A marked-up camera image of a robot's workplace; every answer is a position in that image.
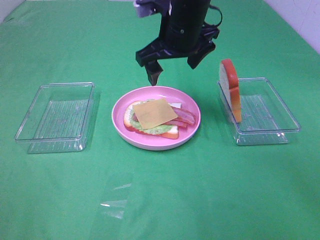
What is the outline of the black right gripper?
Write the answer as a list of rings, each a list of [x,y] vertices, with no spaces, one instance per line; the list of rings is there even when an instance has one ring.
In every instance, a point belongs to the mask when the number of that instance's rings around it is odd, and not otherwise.
[[[215,50],[213,39],[220,33],[220,24],[205,22],[209,9],[220,11],[209,0],[170,0],[168,12],[161,16],[158,37],[135,54],[152,86],[157,85],[163,72],[157,60],[187,58],[188,65],[195,69]]]

